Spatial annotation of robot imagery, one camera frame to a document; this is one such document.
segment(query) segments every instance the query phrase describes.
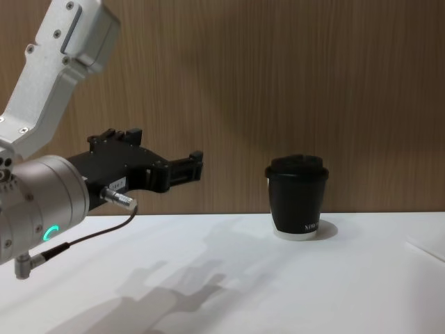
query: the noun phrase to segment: green indicator light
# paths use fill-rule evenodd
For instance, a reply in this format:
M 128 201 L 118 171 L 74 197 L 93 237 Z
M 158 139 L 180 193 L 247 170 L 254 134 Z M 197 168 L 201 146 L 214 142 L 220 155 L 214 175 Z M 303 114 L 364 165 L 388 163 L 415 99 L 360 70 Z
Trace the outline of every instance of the green indicator light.
M 44 233 L 43 241 L 48 241 L 48 240 L 49 240 L 49 235 L 50 235 L 53 231 L 58 231 L 58 225 L 53 225 L 53 226 L 51 226 L 51 227 Z

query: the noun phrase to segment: cable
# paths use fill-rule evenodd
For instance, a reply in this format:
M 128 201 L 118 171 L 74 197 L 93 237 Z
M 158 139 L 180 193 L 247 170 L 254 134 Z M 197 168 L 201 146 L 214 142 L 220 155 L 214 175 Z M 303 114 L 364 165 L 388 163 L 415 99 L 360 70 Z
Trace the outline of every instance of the cable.
M 131 213 L 131 216 L 125 222 L 123 222 L 123 223 L 121 223 L 121 224 L 119 224 L 117 226 L 114 226 L 112 228 L 108 228 L 106 230 L 102 230 L 102 231 L 99 231 L 99 232 L 96 232 L 96 233 L 92 233 L 92 234 L 86 235 L 86 236 L 84 236 L 82 238 L 76 239 L 76 240 L 71 241 L 71 242 L 64 242 L 63 244 L 60 244 L 60 245 L 58 245 L 56 247 L 53 247 L 53 248 L 51 248 L 49 250 L 46 250 L 45 252 L 41 252 L 41 256 L 43 256 L 43 258 L 45 259 L 45 262 L 46 262 L 46 261 L 50 260 L 51 258 L 59 255 L 60 253 L 66 251 L 69 247 L 71 247 L 71 246 L 73 246 L 75 244 L 78 244 L 79 242 L 82 242 L 82 241 L 85 241 L 85 240 L 88 240 L 88 239 L 92 239 L 94 237 L 98 237 L 99 235 L 106 234 L 106 233 L 109 233 L 109 232 L 112 232 L 112 231 L 116 231 L 116 230 L 118 230 L 120 228 L 123 228 L 124 226 L 130 224 L 130 222 L 134 219 L 134 217 L 137 214 L 138 214 L 138 206 L 136 205 L 134 210 L 133 210 L 133 212 Z

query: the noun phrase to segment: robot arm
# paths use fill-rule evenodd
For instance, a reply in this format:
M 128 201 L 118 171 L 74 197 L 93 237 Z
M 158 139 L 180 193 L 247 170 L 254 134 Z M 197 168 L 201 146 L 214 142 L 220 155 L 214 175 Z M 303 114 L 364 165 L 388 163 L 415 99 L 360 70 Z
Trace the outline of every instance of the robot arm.
M 163 193 L 200 179 L 201 152 L 168 161 L 140 146 L 140 129 L 91 136 L 89 151 L 69 159 L 13 165 L 15 156 L 27 158 L 52 139 L 76 84 L 103 70 L 119 26 L 100 0 L 53 0 L 36 44 L 26 48 L 26 65 L 0 117 L 0 264 L 15 259 L 17 278 L 57 253 L 30 257 L 29 250 L 90 210 L 111 202 L 136 212 L 126 192 Z

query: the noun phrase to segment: table surface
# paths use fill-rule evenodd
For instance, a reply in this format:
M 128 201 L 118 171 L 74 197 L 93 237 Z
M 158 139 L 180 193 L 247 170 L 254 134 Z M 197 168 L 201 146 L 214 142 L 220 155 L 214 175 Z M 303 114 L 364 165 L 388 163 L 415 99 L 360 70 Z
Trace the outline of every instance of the table surface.
M 89 217 L 33 250 L 117 224 Z M 444 213 L 324 214 L 313 241 L 268 214 L 139 216 L 18 281 L 0 333 L 445 333 L 445 264 L 407 243 Z

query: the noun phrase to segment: black lid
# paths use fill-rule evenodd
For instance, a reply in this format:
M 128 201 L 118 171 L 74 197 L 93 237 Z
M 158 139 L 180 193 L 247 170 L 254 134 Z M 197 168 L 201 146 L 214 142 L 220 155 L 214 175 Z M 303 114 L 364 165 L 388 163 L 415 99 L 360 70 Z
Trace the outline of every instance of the black lid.
M 329 172 L 323 167 L 323 159 L 312 155 L 295 154 L 276 158 L 266 169 L 266 177 L 293 178 L 298 180 L 325 180 Z

